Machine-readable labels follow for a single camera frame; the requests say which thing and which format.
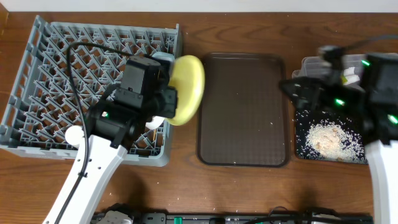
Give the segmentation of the light blue bowl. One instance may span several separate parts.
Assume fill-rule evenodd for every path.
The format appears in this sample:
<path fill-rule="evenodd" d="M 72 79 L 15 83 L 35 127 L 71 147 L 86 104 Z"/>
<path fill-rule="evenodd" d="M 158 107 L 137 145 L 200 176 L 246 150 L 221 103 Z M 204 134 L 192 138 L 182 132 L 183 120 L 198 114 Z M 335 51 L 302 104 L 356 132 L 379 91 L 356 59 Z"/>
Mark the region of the light blue bowl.
<path fill-rule="evenodd" d="M 165 53 L 165 52 L 156 52 L 152 55 L 152 57 L 160 60 L 165 60 L 170 63 L 169 69 L 173 68 L 175 62 L 175 56 L 173 54 Z"/>

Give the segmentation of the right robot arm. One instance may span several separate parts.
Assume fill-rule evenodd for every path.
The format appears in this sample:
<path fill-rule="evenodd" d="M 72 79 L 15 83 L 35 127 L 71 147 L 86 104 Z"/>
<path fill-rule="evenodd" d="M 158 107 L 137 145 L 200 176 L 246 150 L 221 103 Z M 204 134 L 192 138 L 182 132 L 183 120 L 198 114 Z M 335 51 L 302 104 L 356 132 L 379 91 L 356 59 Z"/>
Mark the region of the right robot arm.
<path fill-rule="evenodd" d="M 328 75 L 279 82 L 297 109 L 357 120 L 373 186 L 374 222 L 397 223 L 397 55 L 366 54 L 358 87 L 343 83 L 343 55 L 327 53 Z"/>

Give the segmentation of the white bowl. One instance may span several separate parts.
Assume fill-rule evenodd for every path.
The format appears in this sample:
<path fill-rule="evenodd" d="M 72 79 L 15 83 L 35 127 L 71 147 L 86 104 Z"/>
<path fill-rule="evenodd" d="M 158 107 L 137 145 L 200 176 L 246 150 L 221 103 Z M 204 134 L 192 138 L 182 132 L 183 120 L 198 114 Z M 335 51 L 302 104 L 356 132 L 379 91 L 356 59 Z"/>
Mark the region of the white bowl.
<path fill-rule="evenodd" d="M 146 128 L 150 130 L 155 130 L 157 129 L 161 124 L 164 123 L 163 117 L 160 116 L 153 116 L 152 119 L 149 122 L 146 122 Z"/>

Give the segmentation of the yellow plate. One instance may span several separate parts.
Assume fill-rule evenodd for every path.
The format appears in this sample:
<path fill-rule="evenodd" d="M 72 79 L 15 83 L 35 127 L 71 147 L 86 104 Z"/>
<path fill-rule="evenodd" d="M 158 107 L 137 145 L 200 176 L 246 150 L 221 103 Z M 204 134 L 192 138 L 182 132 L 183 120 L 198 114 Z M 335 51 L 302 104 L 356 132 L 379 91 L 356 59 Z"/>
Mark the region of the yellow plate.
<path fill-rule="evenodd" d="M 166 120 L 173 126 L 181 126 L 197 112 L 205 89 L 205 71 L 201 60 L 184 55 L 175 60 L 169 86 L 177 90 L 177 108 L 173 118 Z"/>

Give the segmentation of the white cup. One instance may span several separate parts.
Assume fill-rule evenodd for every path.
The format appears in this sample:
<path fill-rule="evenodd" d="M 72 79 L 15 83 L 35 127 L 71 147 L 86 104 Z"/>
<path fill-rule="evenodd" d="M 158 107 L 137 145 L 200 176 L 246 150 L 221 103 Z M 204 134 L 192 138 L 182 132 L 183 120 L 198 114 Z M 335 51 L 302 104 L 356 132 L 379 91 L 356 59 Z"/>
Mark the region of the white cup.
<path fill-rule="evenodd" d="M 79 148 L 81 140 L 84 138 L 83 128 L 78 125 L 70 126 L 65 132 L 65 140 L 75 148 Z"/>

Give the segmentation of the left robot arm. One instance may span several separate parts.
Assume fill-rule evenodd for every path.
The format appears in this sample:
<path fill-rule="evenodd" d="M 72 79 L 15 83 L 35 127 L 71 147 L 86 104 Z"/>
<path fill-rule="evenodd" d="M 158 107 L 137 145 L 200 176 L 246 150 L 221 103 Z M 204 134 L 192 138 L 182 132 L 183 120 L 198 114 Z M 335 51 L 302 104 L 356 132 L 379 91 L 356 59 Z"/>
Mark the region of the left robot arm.
<path fill-rule="evenodd" d="M 89 223 L 133 142 L 157 118 L 175 116 L 177 91 L 169 86 L 174 61 L 167 53 L 130 56 L 122 82 L 107 87 L 82 126 L 67 129 L 78 153 L 45 223 Z"/>

